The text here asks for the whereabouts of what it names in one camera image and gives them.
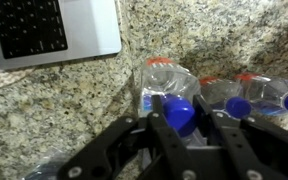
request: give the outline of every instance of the plastic wrap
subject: plastic wrap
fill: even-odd
[[[63,151],[52,148],[40,159],[21,180],[56,180],[56,173],[68,160],[68,156]]]

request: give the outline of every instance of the speckled granite surface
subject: speckled granite surface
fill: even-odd
[[[42,66],[0,89],[0,179],[18,178],[50,147],[74,153],[116,117],[134,114],[139,67],[152,55],[198,77],[251,70],[288,78],[288,1],[125,1],[117,2],[116,57]],[[288,129],[288,117],[273,121]],[[136,173],[128,166],[121,179]]]

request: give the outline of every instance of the bottle label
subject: bottle label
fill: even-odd
[[[259,74],[245,72],[245,73],[236,75],[234,78],[238,80],[248,81],[248,80],[256,78],[257,76],[259,76]]]
[[[153,64],[173,64],[174,62],[166,57],[152,57],[146,61],[146,65],[152,66]]]
[[[216,83],[216,82],[219,82],[219,81],[223,81],[223,80],[219,79],[217,77],[214,77],[214,76],[207,76],[207,77],[204,77],[204,78],[200,79],[200,84],[202,86],[204,86],[204,85],[213,84],[213,83]]]

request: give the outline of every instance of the black metal frame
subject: black metal frame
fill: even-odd
[[[140,180],[288,179],[288,131],[259,118],[231,119],[195,96],[195,119],[208,145],[186,148],[167,125],[159,96],[152,98],[153,112],[113,122],[60,169],[58,179],[115,179],[143,148],[152,163]]]

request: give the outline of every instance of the silver laptop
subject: silver laptop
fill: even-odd
[[[120,50],[114,0],[0,0],[0,69]]]

